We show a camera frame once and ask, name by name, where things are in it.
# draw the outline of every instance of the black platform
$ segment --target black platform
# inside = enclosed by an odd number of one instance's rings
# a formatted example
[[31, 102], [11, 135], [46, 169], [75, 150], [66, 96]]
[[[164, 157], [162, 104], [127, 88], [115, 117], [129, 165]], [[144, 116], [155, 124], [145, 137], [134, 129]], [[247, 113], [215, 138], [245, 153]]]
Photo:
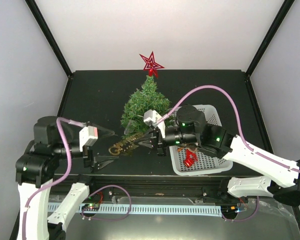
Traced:
[[[115, 131], [117, 136], [97, 141], [94, 153], [109, 156], [108, 148], [121, 140], [124, 129], [120, 119], [129, 96], [146, 80], [142, 70], [94, 70], [76, 71], [61, 110], [61, 116], [80, 122], [91, 121]], [[252, 103], [245, 83], [245, 74], [240, 70], [161, 70], [156, 79], [158, 91], [172, 104], [191, 89], [201, 85], [216, 85], [226, 90], [235, 101], [247, 141], [264, 148]], [[217, 109], [222, 126], [237, 134], [238, 128], [234, 110], [228, 99], [212, 89], [198, 91], [184, 104], [212, 105]], [[57, 174], [64, 173], [66, 162], [60, 163]], [[83, 168], [81, 159], [74, 159], [71, 174], [90, 174]], [[128, 176], [176, 176], [169, 156], [159, 157], [155, 151], [139, 147], [133, 156], [120, 159], [94, 173], [95, 175]], [[258, 176], [259, 174], [243, 165], [234, 163], [229, 171], [210, 176]]]

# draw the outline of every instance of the red star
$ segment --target red star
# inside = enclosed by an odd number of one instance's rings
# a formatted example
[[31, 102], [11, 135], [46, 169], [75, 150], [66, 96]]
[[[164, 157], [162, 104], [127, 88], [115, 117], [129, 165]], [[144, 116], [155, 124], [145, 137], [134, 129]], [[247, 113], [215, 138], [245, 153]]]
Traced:
[[157, 69], [164, 69], [164, 66], [161, 66], [160, 64], [156, 63], [154, 52], [151, 53], [150, 57], [147, 58], [140, 54], [143, 61], [145, 61], [145, 66], [143, 68], [144, 71], [149, 71], [149, 76], [151, 77], [152, 74], [154, 74], [156, 77], [158, 77], [158, 71]]

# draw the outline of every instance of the small christmas tree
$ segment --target small christmas tree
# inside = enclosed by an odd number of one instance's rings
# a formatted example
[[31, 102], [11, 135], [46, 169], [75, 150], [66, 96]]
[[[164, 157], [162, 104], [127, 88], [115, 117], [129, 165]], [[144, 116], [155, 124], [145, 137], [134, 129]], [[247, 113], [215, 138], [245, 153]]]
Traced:
[[[126, 129], [126, 136], [135, 133], [144, 133], [149, 129], [144, 123], [144, 113], [148, 110], [156, 110], [161, 116], [170, 108], [170, 101], [160, 92], [157, 92], [157, 83], [153, 76], [146, 76], [146, 81], [137, 89], [129, 101], [124, 105], [124, 113], [121, 117], [121, 125]], [[171, 126], [173, 121], [165, 121], [166, 126]]]

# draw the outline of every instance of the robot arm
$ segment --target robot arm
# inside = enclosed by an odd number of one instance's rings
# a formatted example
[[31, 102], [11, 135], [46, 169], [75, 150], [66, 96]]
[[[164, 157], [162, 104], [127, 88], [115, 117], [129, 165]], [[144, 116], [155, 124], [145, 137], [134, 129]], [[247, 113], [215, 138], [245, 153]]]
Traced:
[[[48, 203], [51, 187], [38, 192], [25, 208], [28, 199], [39, 188], [50, 185], [54, 173], [59, 166], [59, 160], [66, 153], [61, 142], [60, 134], [56, 128], [56, 117], [48, 116], [38, 120], [34, 125], [34, 150], [25, 152], [16, 162], [16, 181], [20, 196], [20, 224], [18, 240], [61, 240], [65, 239], [68, 225], [78, 210], [79, 205], [94, 190], [94, 178], [81, 175], [71, 187], [59, 208], [48, 218]], [[66, 127], [69, 137], [72, 157], [83, 157], [83, 161], [92, 162], [93, 154], [90, 147], [98, 139], [98, 130], [88, 122], [79, 133], [79, 143], [72, 143], [73, 133]], [[22, 230], [25, 222], [26, 231]]]
[[300, 173], [292, 170], [300, 170], [300, 160], [287, 160], [248, 143], [253, 149], [251, 151], [240, 136], [229, 134], [221, 126], [208, 124], [204, 113], [193, 106], [186, 105], [177, 111], [178, 126], [153, 127], [156, 118], [161, 118], [156, 111], [149, 110], [144, 114], [144, 122], [153, 129], [150, 137], [151, 145], [157, 149], [159, 155], [166, 155], [166, 148], [169, 146], [193, 146], [209, 157], [233, 161], [263, 175], [248, 178], [232, 177], [223, 181], [224, 191], [230, 196], [235, 198], [266, 196], [286, 205], [300, 205]]

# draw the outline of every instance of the black enclosure pole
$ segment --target black enclosure pole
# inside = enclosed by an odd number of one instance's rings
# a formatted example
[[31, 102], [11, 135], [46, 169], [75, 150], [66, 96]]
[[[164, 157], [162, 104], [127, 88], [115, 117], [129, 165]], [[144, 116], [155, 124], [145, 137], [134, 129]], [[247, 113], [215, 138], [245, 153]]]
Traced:
[[291, 8], [292, 4], [295, 2], [295, 0], [284, 0], [280, 10], [278, 11], [277, 15], [275, 16], [268, 32], [266, 33], [258, 51], [254, 55], [252, 62], [250, 63], [250, 66], [248, 67], [247, 71], [245, 72], [248, 77], [252, 75], [254, 70], [256, 69], [259, 61], [261, 60], [262, 56], [264, 55], [268, 45], [270, 44], [272, 38], [276, 34], [278, 28], [280, 27], [282, 21], [284, 20], [285, 16], [289, 12], [289, 9]]
[[41, 14], [40, 9], [36, 3], [35, 0], [25, 0], [26, 4], [28, 5], [29, 9], [31, 10], [35, 20], [39, 24], [45, 38], [48, 40], [56, 58], [59, 60], [65, 74], [68, 77], [72, 76], [72, 71], [70, 70], [70, 67], [67, 64], [67, 61], [65, 57], [63, 56], [54, 36], [52, 35], [45, 19], [44, 16]]

